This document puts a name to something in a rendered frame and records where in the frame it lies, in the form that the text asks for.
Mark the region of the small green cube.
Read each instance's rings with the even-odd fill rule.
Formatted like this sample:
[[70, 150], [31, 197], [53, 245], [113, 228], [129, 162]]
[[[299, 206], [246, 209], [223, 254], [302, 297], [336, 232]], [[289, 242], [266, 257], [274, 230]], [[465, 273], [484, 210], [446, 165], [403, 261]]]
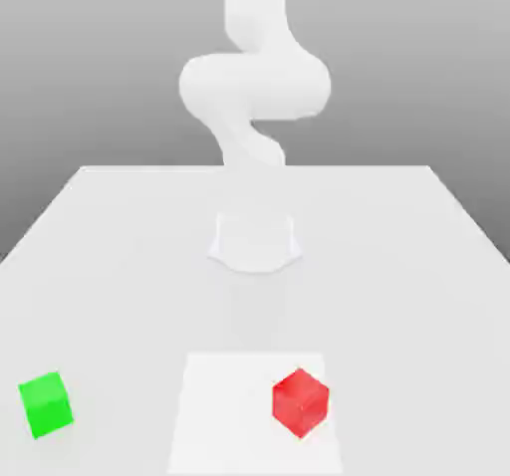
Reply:
[[18, 389], [34, 439], [74, 422], [69, 395], [58, 371], [19, 383]]

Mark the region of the small red cube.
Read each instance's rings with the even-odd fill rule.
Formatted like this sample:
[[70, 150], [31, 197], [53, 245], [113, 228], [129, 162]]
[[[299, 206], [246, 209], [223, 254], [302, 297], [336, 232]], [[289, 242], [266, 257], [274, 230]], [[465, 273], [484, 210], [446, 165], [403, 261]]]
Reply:
[[326, 419], [330, 389], [298, 367], [272, 386], [272, 415], [298, 438]]

